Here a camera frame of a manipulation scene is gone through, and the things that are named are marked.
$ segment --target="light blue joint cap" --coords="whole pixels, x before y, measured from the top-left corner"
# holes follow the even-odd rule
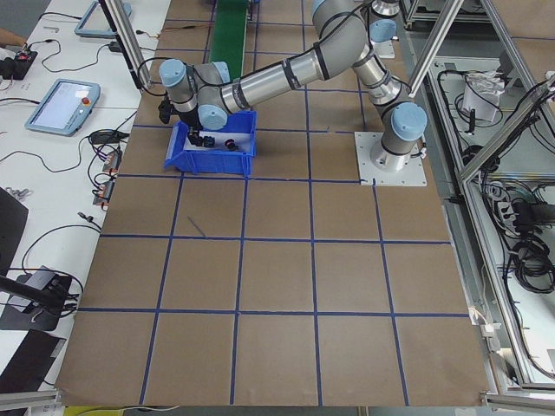
[[[413,102],[399,104],[391,116],[393,131],[405,141],[418,140],[424,134],[427,124],[426,113]]]
[[[390,41],[397,31],[397,23],[391,19],[380,19],[370,24],[370,40],[372,42]]]
[[[162,85],[166,88],[171,88],[183,81],[186,73],[186,66],[180,60],[168,59],[162,62],[158,72],[160,73]]]
[[[219,77],[222,79],[222,82],[226,84],[231,80],[229,76],[229,68],[225,62],[212,62],[214,67],[218,70]]]
[[[227,113],[211,104],[199,106],[199,120],[204,128],[219,130],[227,124]]]
[[[316,13],[316,10],[318,9],[318,7],[320,7],[320,4],[322,4],[325,1],[326,0],[314,0],[314,3],[312,4],[312,15],[313,16]]]

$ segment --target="blue plastic bin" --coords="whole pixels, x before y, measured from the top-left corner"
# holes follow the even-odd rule
[[[224,128],[218,131],[202,130],[201,135],[216,138],[214,148],[196,147],[187,138],[189,126],[178,121],[173,126],[167,148],[165,168],[175,166],[182,172],[251,174],[252,158],[256,156],[255,132],[257,113],[242,111],[232,114]],[[224,146],[227,139],[234,139],[238,150],[232,152]]]

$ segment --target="white table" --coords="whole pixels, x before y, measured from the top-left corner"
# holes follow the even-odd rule
[[[135,29],[148,33],[158,33],[164,23],[170,0],[127,0],[132,7],[131,23]],[[52,0],[47,11],[82,16],[90,0]],[[62,45],[62,52],[47,61],[52,69],[77,68],[95,60],[98,48],[108,43],[106,39],[81,38],[74,34],[76,21],[62,16],[45,16],[35,27],[29,42],[44,39],[57,39]],[[138,36],[142,47],[156,49],[157,39]],[[115,54],[104,48],[100,53],[99,62],[93,67],[77,72],[61,72],[51,74],[40,63],[44,57],[57,51],[55,42],[37,44],[34,48],[39,52],[37,61],[23,81],[14,81],[8,91],[0,91],[0,98],[21,97],[41,100],[54,81],[58,78],[69,78],[79,81],[96,82],[101,85],[101,98],[87,118],[82,129],[73,136],[57,136],[53,134],[31,132],[24,128],[35,105],[25,102],[0,103],[0,159],[15,150],[24,150],[40,154],[45,163],[52,169],[73,166],[78,158],[79,140],[95,130],[116,128],[139,106],[140,93],[135,88],[126,63],[121,54]],[[153,56],[153,52],[144,52],[145,58]],[[5,88],[4,81],[0,88]],[[128,132],[133,119],[121,128]],[[23,253],[45,231],[65,224],[84,224],[77,216],[82,211],[95,217],[95,222],[102,225],[105,212],[92,205],[92,185],[87,176],[93,151],[86,140],[82,143],[82,163],[68,172],[51,173],[44,169],[39,159],[18,154],[0,163],[0,186],[14,189],[29,188],[33,191],[23,204],[29,208],[29,218],[22,241],[14,258],[13,267],[21,263]],[[91,167],[93,176],[101,171],[101,162],[97,159]],[[45,237],[33,249],[26,262],[26,267],[34,268],[41,265],[67,271],[85,284],[90,264],[95,253],[98,233],[85,228],[69,228],[54,232]],[[21,272],[8,274],[15,278]],[[72,283],[72,293],[78,291],[76,283]],[[8,296],[0,292],[0,302],[6,302]],[[73,317],[61,319],[52,335],[69,338],[73,326]],[[26,335],[26,331],[0,331],[0,372],[8,364],[11,356]],[[46,379],[56,380],[59,373],[63,352],[58,356]],[[43,384],[42,390],[51,389]]]

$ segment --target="green conveyor belt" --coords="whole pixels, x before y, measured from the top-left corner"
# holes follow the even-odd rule
[[[218,0],[211,62],[227,63],[230,77],[243,74],[248,0]]]

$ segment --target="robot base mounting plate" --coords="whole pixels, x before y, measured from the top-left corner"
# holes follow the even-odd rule
[[[421,158],[412,158],[404,169],[396,173],[384,172],[374,165],[370,160],[370,149],[381,138],[382,133],[355,132],[356,158],[361,185],[426,186],[428,182]],[[417,146],[413,153],[418,153]]]

